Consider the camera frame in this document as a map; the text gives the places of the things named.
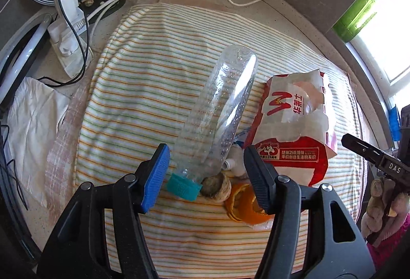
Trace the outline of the gloved right hand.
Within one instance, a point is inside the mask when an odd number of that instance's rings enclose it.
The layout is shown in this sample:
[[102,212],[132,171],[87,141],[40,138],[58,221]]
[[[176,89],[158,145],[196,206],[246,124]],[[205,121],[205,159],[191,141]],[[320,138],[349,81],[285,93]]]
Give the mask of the gloved right hand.
[[373,247],[392,237],[404,225],[409,214],[409,195],[393,196],[395,182],[375,179],[370,185],[370,200],[361,219],[363,238]]

